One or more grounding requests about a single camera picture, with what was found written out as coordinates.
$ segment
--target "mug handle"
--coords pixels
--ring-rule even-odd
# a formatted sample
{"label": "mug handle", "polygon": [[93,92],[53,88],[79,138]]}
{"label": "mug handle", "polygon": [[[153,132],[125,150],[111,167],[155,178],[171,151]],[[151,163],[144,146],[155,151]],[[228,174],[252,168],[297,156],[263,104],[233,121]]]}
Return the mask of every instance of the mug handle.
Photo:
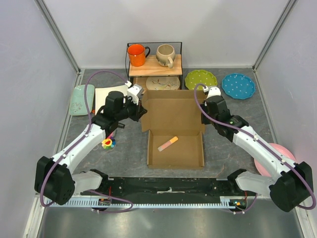
{"label": "mug handle", "polygon": [[169,63],[167,64],[167,66],[168,66],[169,68],[173,68],[174,62],[173,62],[172,58],[171,58],[171,57],[168,57],[167,60],[169,61]]}
{"label": "mug handle", "polygon": [[150,54],[151,50],[150,50],[150,47],[148,47],[148,46],[145,46],[144,48],[145,48],[145,51],[146,51],[147,49],[149,50],[149,52],[145,55],[145,58],[146,58],[146,57],[148,57],[148,56],[149,56],[149,54]]}

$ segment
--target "gray table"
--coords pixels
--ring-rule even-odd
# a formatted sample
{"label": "gray table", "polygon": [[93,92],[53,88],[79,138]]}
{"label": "gray table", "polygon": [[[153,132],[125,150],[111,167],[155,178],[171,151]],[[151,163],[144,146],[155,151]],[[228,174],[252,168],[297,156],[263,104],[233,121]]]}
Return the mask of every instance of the gray table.
{"label": "gray table", "polygon": [[[184,78],[193,69],[184,69]],[[230,73],[243,73],[254,79],[252,69],[205,69],[212,72],[218,80],[218,85],[224,76]],[[85,70],[82,84],[85,84],[90,75],[98,70]],[[125,75],[124,69],[115,69],[115,72]],[[122,85],[122,81],[115,75],[102,73],[96,75],[91,84],[97,88]],[[242,116],[268,142],[272,142],[268,122],[258,90],[253,97],[246,100],[234,100],[222,94],[227,101],[231,113]],[[88,123],[87,116],[72,117],[66,144],[75,139]],[[251,156],[241,148],[230,143],[226,138],[218,135],[212,125],[207,126],[204,134],[205,167],[202,170],[153,170],[147,166],[148,133],[141,131],[141,124],[132,120],[125,120],[125,129],[118,129],[116,146],[106,151],[97,146],[79,164],[76,173],[98,169],[109,176],[125,177],[227,177],[239,168],[257,173]]]}
{"label": "gray table", "polygon": [[[96,70],[86,70],[83,78]],[[117,69],[124,75],[123,69]],[[184,77],[190,72],[184,70]],[[229,73],[243,73],[254,80],[251,69],[208,69],[221,84]],[[96,87],[118,86],[120,80],[111,74],[97,75]],[[268,142],[272,136],[259,92],[250,99],[233,100],[223,94],[233,114],[242,116]],[[88,117],[72,117],[66,144],[88,123]],[[256,173],[253,159],[245,151],[219,136],[207,126],[204,135],[205,167],[200,171],[152,170],[147,167],[148,134],[140,123],[126,120],[125,129],[116,135],[117,145],[111,151],[97,146],[79,164],[75,172],[96,168],[119,177],[227,177],[239,168]],[[245,215],[232,215],[215,209],[136,209],[120,214],[96,214],[89,208],[46,208],[38,238],[302,238],[294,211],[284,213],[270,200],[259,199]]]}

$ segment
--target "open cardboard box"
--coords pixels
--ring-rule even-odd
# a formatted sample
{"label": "open cardboard box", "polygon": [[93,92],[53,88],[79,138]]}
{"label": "open cardboard box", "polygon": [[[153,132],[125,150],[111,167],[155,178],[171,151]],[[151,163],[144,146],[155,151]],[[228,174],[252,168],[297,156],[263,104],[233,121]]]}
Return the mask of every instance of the open cardboard box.
{"label": "open cardboard box", "polygon": [[[197,92],[201,103],[206,96]],[[142,131],[149,131],[148,166],[153,169],[202,169],[204,167],[201,111],[192,90],[147,90],[142,106]],[[178,141],[159,151],[158,147],[173,138]]]}

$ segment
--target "mug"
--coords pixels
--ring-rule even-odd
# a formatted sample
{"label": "mug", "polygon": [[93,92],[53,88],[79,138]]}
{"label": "mug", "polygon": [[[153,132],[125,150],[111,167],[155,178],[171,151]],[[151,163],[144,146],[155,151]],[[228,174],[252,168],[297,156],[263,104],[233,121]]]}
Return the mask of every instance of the mug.
{"label": "mug", "polygon": [[129,54],[130,62],[133,66],[139,67],[144,65],[145,58],[150,54],[150,47],[144,47],[140,44],[134,44],[129,46],[127,52]]}
{"label": "mug", "polygon": [[157,60],[160,65],[173,68],[175,60],[175,49],[173,46],[164,44],[160,45],[157,50]]}

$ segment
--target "white wall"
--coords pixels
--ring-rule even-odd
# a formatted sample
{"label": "white wall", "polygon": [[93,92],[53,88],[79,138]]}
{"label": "white wall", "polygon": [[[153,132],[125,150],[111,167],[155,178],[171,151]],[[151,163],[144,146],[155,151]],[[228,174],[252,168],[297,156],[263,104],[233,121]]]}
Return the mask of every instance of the white wall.
{"label": "white wall", "polygon": [[[258,75],[279,144],[313,169],[317,190],[317,1],[301,0]],[[312,213],[317,221],[317,209]]]}
{"label": "white wall", "polygon": [[182,41],[184,67],[253,65],[287,0],[45,0],[80,67],[124,67],[128,42]]}
{"label": "white wall", "polygon": [[76,75],[33,0],[0,1],[0,32],[0,237],[19,238]]}

